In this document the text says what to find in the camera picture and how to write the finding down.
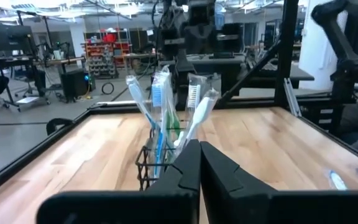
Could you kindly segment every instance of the floor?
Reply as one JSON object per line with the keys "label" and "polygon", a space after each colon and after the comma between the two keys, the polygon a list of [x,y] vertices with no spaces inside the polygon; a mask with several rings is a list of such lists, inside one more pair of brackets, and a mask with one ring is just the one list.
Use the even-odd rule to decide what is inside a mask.
{"label": "floor", "polygon": [[[58,83],[58,75],[56,68],[47,69],[47,85]],[[25,108],[22,112],[18,112],[15,108],[0,108],[0,169],[18,158],[29,149],[36,146],[47,137],[45,124],[52,118],[69,118],[74,119],[82,114],[89,106],[99,101],[111,101],[115,96],[120,94],[125,88],[125,73],[122,72],[118,79],[113,80],[97,80],[96,90],[91,93],[92,99],[81,100],[76,103],[62,103],[57,100],[54,93],[51,93],[50,105],[36,105],[31,108]],[[101,93],[101,86],[105,82],[112,82],[115,90],[111,95]],[[149,77],[143,77],[139,83],[145,89],[150,85]],[[220,89],[220,81],[213,83],[214,88]],[[9,83],[12,94],[20,88],[26,87],[26,83],[11,80]],[[243,89],[241,96],[260,97],[272,96],[274,90],[266,89]],[[296,94],[304,95],[315,93],[311,90],[297,90]],[[131,100],[128,92],[122,94],[116,101]]]}

